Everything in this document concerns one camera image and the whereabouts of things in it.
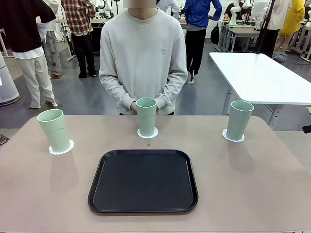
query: backpack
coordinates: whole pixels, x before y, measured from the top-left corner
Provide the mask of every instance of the backpack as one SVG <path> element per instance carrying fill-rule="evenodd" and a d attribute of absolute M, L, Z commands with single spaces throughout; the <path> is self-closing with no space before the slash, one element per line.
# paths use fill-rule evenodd
<path fill-rule="evenodd" d="M 214 27 L 214 29 L 211 32 L 210 40 L 211 40 L 211 42 L 213 44 L 215 44 L 215 45 L 218 44 L 218 41 L 219 41 L 219 27 L 218 27 L 218 24 L 216 25 L 216 27 Z"/>

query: sleeve cuff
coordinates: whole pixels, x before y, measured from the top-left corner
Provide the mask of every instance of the sleeve cuff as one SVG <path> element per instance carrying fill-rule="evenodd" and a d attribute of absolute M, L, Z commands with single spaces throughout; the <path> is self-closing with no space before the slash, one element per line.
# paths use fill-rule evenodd
<path fill-rule="evenodd" d="M 166 105 L 165 100 L 161 96 L 157 97 L 155 100 L 156 100 L 156 105 L 158 109 L 161 109 Z"/>
<path fill-rule="evenodd" d="M 125 107 L 127 107 L 128 109 L 130 109 L 130 107 L 131 107 L 131 105 L 132 105 L 132 103 L 133 103 L 134 101 L 135 101 L 135 99 L 133 99 L 133 98 L 127 96 L 127 97 L 125 97 L 124 100 L 123 100 L 123 105 L 124 105 Z"/>

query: white paper doily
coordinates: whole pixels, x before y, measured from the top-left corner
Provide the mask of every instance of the white paper doily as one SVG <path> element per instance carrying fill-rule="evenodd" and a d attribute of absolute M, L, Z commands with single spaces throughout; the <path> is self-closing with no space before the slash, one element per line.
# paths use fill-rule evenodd
<path fill-rule="evenodd" d="M 223 130 L 223 136 L 224 136 L 225 139 L 227 139 L 227 140 L 230 141 L 230 142 L 242 142 L 242 141 L 244 141 L 244 139 L 245 139 L 244 134 L 242 135 L 242 138 L 241 138 L 240 140 L 238 140 L 238 141 L 235 141 L 235 140 L 232 140 L 232 139 L 228 138 L 228 137 L 227 137 L 227 129 L 224 129 L 224 130 Z"/>
<path fill-rule="evenodd" d="M 70 143 L 70 147 L 69 147 L 67 150 L 63 151 L 63 152 L 55 152 L 55 151 L 53 151 L 52 146 L 50 146 L 50 147 L 49 147 L 49 153 L 54 154 L 54 155 L 65 154 L 65 153 L 67 153 L 68 151 L 72 150 L 72 148 L 74 147 L 74 141 L 72 141 L 71 139 L 69 139 L 69 143 Z"/>
<path fill-rule="evenodd" d="M 142 137 L 142 138 L 153 138 L 153 137 L 157 136 L 158 133 L 159 133 L 159 130 L 155 127 L 155 133 L 154 133 L 153 135 L 149 136 L 149 137 L 145 137 L 145 136 L 143 136 L 143 135 L 140 134 L 140 130 L 139 130 L 139 129 L 137 130 L 138 136 L 139 136 L 139 137 Z"/>

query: person standing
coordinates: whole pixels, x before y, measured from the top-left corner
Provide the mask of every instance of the person standing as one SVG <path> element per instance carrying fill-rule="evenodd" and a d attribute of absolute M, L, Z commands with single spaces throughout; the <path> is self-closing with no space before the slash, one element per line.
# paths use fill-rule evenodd
<path fill-rule="evenodd" d="M 188 25 L 186 33 L 187 70 L 191 74 L 191 80 L 188 83 L 195 83 L 194 76 L 199 73 L 201 66 L 211 2 L 215 7 L 212 19 L 217 21 L 222 14 L 222 5 L 219 0 L 186 0 L 185 3 L 185 16 Z"/>
<path fill-rule="evenodd" d="M 65 10 L 67 24 L 76 53 L 80 74 L 79 78 L 97 77 L 94 66 L 93 41 L 90 32 L 93 31 L 90 18 L 96 15 L 92 0 L 61 0 Z"/>
<path fill-rule="evenodd" d="M 159 115 L 173 115 L 187 80 L 180 23 L 156 9 L 156 0 L 132 1 L 103 27 L 99 78 L 122 115 L 137 114 L 143 97 L 156 100 Z"/>
<path fill-rule="evenodd" d="M 55 19 L 53 11 L 42 0 L 0 1 L 0 28 L 4 28 L 13 56 L 17 58 L 31 93 L 29 108 L 40 108 L 40 87 L 45 103 L 57 107 L 47 61 L 41 42 L 49 22 Z"/>
<path fill-rule="evenodd" d="M 302 0 L 292 0 L 292 8 L 287 12 L 284 26 L 275 46 L 275 51 L 285 53 L 294 33 L 300 30 L 300 22 L 305 17 L 305 6 Z"/>
<path fill-rule="evenodd" d="M 167 13 L 167 9 L 170 6 L 173 12 L 173 17 L 176 19 L 179 19 L 180 9 L 179 9 L 179 6 L 176 0 L 160 0 L 156 4 L 156 6 L 160 8 L 161 11 L 164 11 L 165 13 Z"/>
<path fill-rule="evenodd" d="M 269 14 L 271 3 L 272 0 L 270 0 L 269 2 L 268 9 L 265 13 L 264 18 L 266 18 Z M 272 57 L 276 45 L 278 32 L 280 29 L 283 28 L 287 11 L 289 11 L 291 7 L 292 0 L 274 0 L 271 19 L 268 24 L 267 30 L 264 33 L 264 27 L 266 24 L 264 23 L 261 27 L 261 31 L 257 40 L 256 50 L 260 50 L 260 53 L 263 53 L 268 57 Z"/>
<path fill-rule="evenodd" d="M 59 7 L 57 0 L 43 0 L 43 1 L 52 9 L 53 13 L 56 15 Z M 59 72 L 59 70 L 61 70 L 62 67 L 60 65 L 59 53 L 56 47 L 57 39 L 55 36 L 55 31 L 56 31 L 56 24 L 55 21 L 53 20 L 50 23 L 46 39 L 43 40 L 43 50 L 45 57 L 47 59 L 48 69 L 51 75 L 60 77 L 62 74 Z"/>

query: blue jacket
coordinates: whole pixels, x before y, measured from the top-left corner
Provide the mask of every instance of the blue jacket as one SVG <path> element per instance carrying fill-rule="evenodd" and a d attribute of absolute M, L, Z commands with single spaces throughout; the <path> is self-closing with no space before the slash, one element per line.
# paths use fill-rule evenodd
<path fill-rule="evenodd" d="M 187 24 L 192 24 L 198 27 L 207 27 L 210 2 L 213 3 L 216 10 L 213 20 L 219 20 L 223 9 L 219 0 L 186 0 L 185 16 Z"/>

